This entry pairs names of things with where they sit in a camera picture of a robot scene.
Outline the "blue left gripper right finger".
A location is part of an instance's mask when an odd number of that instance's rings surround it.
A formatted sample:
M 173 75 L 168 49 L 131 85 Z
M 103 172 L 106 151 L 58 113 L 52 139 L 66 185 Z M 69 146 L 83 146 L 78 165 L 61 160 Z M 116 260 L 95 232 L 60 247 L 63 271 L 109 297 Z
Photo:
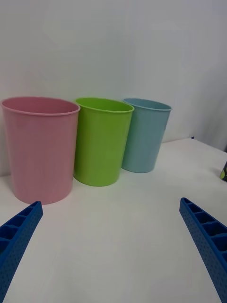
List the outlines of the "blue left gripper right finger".
M 227 302 L 227 227 L 185 197 L 179 212 L 221 302 Z

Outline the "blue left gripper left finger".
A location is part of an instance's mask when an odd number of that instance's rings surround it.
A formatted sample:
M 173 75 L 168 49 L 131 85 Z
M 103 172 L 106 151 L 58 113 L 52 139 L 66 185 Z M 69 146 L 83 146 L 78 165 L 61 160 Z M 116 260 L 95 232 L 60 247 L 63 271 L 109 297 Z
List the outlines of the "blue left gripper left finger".
M 36 201 L 0 227 L 0 302 L 3 302 L 28 243 L 43 216 Z

